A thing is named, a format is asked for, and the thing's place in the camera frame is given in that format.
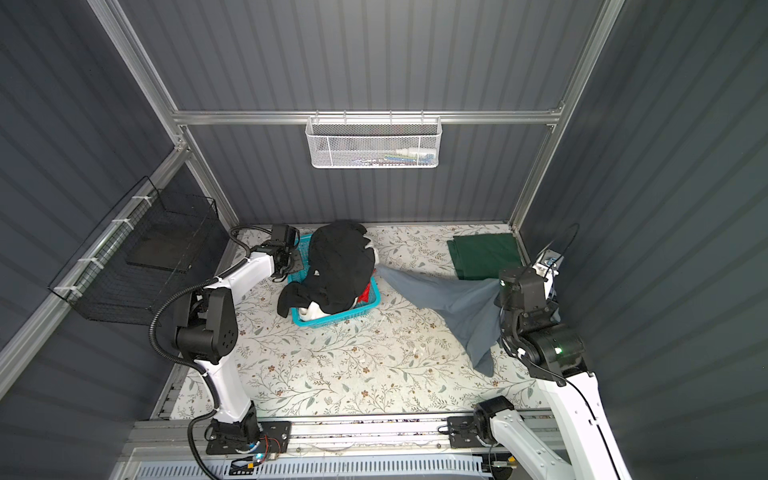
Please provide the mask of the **grey-blue t-shirt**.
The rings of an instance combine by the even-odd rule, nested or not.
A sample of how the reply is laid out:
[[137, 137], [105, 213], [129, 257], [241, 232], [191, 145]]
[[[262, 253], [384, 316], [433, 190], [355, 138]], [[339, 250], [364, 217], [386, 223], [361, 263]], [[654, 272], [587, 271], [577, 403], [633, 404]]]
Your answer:
[[502, 335], [499, 295], [511, 288], [515, 276], [539, 275], [536, 269], [526, 267], [506, 268], [496, 278], [483, 280], [434, 277], [388, 266], [378, 267], [377, 273], [414, 306], [442, 317], [473, 369], [486, 377], [494, 375], [491, 348]]

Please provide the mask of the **teal plastic laundry basket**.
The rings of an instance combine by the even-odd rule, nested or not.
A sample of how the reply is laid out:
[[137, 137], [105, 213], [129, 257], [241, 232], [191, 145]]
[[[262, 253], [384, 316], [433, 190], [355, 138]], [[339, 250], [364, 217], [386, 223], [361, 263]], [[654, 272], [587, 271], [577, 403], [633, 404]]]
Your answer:
[[[298, 247], [298, 250], [299, 250], [299, 252], [300, 252], [300, 249], [301, 249], [300, 245], [301, 245], [302, 243], [304, 243], [304, 242], [308, 242], [308, 243], [309, 243], [309, 246], [308, 246], [308, 253], [309, 253], [309, 247], [310, 247], [310, 244], [311, 244], [311, 239], [312, 239], [312, 234], [306, 234], [306, 235], [302, 235], [302, 236], [300, 237], [300, 243], [299, 243], [299, 247]], [[308, 276], [309, 276], [309, 274], [310, 274], [310, 273], [313, 273], [313, 270], [312, 270], [312, 268], [310, 268], [310, 270], [309, 270], [309, 272], [308, 272]], [[304, 280], [305, 280], [307, 277], [304, 277], [304, 278], [302, 278], [302, 277], [304, 277], [304, 275], [302, 275], [301, 273], [299, 273], [299, 277], [298, 277], [296, 280], [294, 280], [294, 279], [292, 279], [292, 278], [291, 278], [291, 275], [289, 275], [289, 276], [288, 276], [288, 280], [289, 280], [289, 282], [290, 282], [290, 283], [303, 283], [303, 282], [304, 282]], [[373, 277], [373, 278], [374, 278], [374, 276], [373, 276], [373, 275], [371, 275], [371, 276], [368, 278], [366, 285], [369, 283], [369, 281], [370, 281], [370, 278], [371, 278], [371, 277]], [[340, 312], [343, 312], [343, 311], [346, 311], [346, 310], [350, 309], [350, 308], [353, 306], [353, 304], [354, 304], [354, 302], [355, 302], [356, 298], [357, 298], [359, 295], [357, 295], [357, 296], [354, 296], [354, 297], [352, 298], [352, 301], [351, 301], [351, 302], [350, 302], [348, 305], [346, 305], [345, 309], [341, 309], [341, 306], [343, 305], [343, 303], [342, 303], [342, 302], [334, 302], [334, 303], [331, 303], [331, 304], [330, 304], [330, 306], [329, 306], [329, 308], [331, 309], [331, 312], [324, 310], [324, 309], [323, 309], [323, 307], [322, 307], [322, 306], [320, 306], [320, 305], [319, 305], [317, 302], [315, 302], [315, 303], [317, 303], [317, 304], [320, 306], [320, 308], [321, 308], [321, 309], [322, 309], [324, 312], [326, 312], [326, 313], [328, 313], [328, 314], [337, 314], [337, 313], [340, 313]], [[289, 318], [290, 320], [292, 320], [292, 321], [293, 321], [293, 323], [294, 323], [294, 320], [293, 320], [293, 316], [292, 316], [292, 311], [293, 311], [294, 309], [298, 309], [298, 308], [300, 308], [300, 307], [291, 307], [291, 308], [289, 309], [288, 318]], [[302, 325], [297, 325], [297, 326], [300, 326], [300, 327], [310, 327], [310, 326], [306, 326], [306, 325], [303, 325], [303, 324], [302, 324]]]

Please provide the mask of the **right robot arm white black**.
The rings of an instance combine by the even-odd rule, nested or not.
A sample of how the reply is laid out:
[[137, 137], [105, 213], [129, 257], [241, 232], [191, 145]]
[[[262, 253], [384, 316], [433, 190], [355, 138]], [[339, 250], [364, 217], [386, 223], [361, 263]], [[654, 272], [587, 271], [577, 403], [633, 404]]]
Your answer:
[[627, 479], [584, 343], [553, 319], [558, 305], [546, 292], [552, 283], [531, 266], [500, 272], [500, 344], [547, 398], [568, 456], [556, 453], [502, 396], [476, 405], [478, 437], [504, 447], [533, 479]]

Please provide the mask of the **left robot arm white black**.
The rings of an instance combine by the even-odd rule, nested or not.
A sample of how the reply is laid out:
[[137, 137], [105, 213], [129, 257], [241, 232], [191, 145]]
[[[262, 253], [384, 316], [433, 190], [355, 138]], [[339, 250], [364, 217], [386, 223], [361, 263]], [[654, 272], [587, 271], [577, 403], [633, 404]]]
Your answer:
[[237, 226], [229, 235], [243, 249], [243, 257], [175, 301], [173, 344], [210, 392], [213, 413], [208, 416], [207, 440], [249, 451], [259, 444], [261, 429], [230, 359], [239, 338], [236, 306], [256, 285], [282, 280], [300, 267], [299, 233], [293, 226], [275, 224]]

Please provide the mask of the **black t-shirt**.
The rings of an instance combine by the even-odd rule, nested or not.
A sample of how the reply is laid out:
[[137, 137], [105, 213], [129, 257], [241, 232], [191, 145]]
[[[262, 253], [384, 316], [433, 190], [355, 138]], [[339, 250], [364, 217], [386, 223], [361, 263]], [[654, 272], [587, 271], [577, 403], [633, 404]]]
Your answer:
[[345, 309], [362, 292], [378, 263], [373, 251], [366, 249], [369, 242], [373, 244], [366, 227], [355, 221], [339, 220], [318, 228], [309, 247], [313, 273], [303, 283], [289, 283], [282, 289], [277, 314], [285, 318], [291, 307], [308, 307], [313, 302], [329, 312], [334, 302], [342, 302]]

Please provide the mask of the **white garment in basket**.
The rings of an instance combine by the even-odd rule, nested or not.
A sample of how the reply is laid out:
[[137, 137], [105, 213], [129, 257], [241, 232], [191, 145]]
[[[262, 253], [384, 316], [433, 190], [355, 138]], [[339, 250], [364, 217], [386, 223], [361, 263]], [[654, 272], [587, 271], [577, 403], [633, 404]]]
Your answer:
[[[304, 277], [308, 276], [308, 272], [311, 268], [308, 246], [308, 242], [304, 242], [300, 245], [301, 259], [305, 265], [302, 271], [296, 274], [291, 274], [291, 278], [294, 280], [299, 277], [299, 273], [304, 275]], [[378, 262], [379, 256], [376, 247], [369, 242], [369, 245], [366, 246], [366, 249], [371, 249], [373, 251], [374, 258], [376, 262]], [[375, 279], [373, 277], [370, 278], [366, 290], [364, 291], [364, 295], [362, 295], [362, 297], [357, 297], [350, 309], [337, 314], [328, 314], [324, 312], [317, 303], [313, 302], [307, 308], [300, 307], [292, 311], [294, 323], [297, 325], [303, 324], [314, 328], [316, 326], [366, 315], [370, 310], [378, 306], [380, 303], [380, 292], [378, 290], [378, 286], [375, 285], [374, 280]]]

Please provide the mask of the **folded dark green t-shirt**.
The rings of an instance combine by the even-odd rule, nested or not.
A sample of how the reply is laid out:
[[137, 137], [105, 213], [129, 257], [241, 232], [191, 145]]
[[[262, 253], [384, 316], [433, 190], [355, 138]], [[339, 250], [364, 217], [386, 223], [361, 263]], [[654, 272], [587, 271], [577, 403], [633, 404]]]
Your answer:
[[460, 280], [497, 278], [501, 270], [523, 264], [511, 233], [454, 236], [447, 246]]

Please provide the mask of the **red garment in basket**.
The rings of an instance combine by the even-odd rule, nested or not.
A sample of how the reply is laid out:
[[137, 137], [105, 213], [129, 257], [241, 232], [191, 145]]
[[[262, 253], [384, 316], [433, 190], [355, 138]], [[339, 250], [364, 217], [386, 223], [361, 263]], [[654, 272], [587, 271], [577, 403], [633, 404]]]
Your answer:
[[368, 283], [363, 292], [356, 298], [355, 306], [365, 305], [369, 303], [369, 296], [371, 290], [371, 283]]

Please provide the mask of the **floral table cloth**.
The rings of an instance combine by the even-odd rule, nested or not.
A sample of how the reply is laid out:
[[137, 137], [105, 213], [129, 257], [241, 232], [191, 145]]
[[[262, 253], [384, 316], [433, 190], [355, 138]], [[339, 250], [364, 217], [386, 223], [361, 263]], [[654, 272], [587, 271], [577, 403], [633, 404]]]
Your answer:
[[476, 372], [439, 315], [385, 282], [369, 313], [318, 328], [277, 315], [281, 289], [263, 282], [236, 309], [234, 364], [263, 417], [457, 412], [500, 395], [546, 404], [523, 365], [494, 348], [493, 375]]

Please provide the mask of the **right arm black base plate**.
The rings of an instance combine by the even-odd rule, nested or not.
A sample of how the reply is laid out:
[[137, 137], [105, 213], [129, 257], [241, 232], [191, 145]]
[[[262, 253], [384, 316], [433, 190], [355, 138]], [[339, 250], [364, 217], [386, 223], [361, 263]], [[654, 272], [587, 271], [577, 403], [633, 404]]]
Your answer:
[[458, 415], [447, 418], [447, 435], [453, 449], [492, 447], [496, 444], [490, 420], [480, 415]]

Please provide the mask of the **aluminium front rail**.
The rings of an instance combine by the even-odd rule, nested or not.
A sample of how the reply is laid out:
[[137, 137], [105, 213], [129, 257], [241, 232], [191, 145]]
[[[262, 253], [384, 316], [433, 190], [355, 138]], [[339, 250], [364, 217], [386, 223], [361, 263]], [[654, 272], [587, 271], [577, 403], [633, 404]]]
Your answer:
[[[371, 414], [351, 416], [264, 417], [261, 422], [292, 423], [287, 451], [269, 454], [280, 458], [364, 455], [486, 456], [503, 453], [502, 445], [453, 449], [447, 435], [447, 418], [471, 415], [469, 411]], [[142, 460], [191, 460], [186, 420], [151, 420], [134, 424], [118, 454], [120, 462]]]

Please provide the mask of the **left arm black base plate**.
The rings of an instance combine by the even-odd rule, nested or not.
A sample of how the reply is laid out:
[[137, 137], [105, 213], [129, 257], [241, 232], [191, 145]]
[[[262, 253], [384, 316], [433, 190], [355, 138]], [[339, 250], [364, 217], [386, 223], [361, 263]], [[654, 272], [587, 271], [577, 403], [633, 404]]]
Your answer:
[[258, 424], [229, 424], [212, 420], [206, 428], [208, 455], [255, 453], [282, 454], [287, 451], [292, 423], [267, 421]]

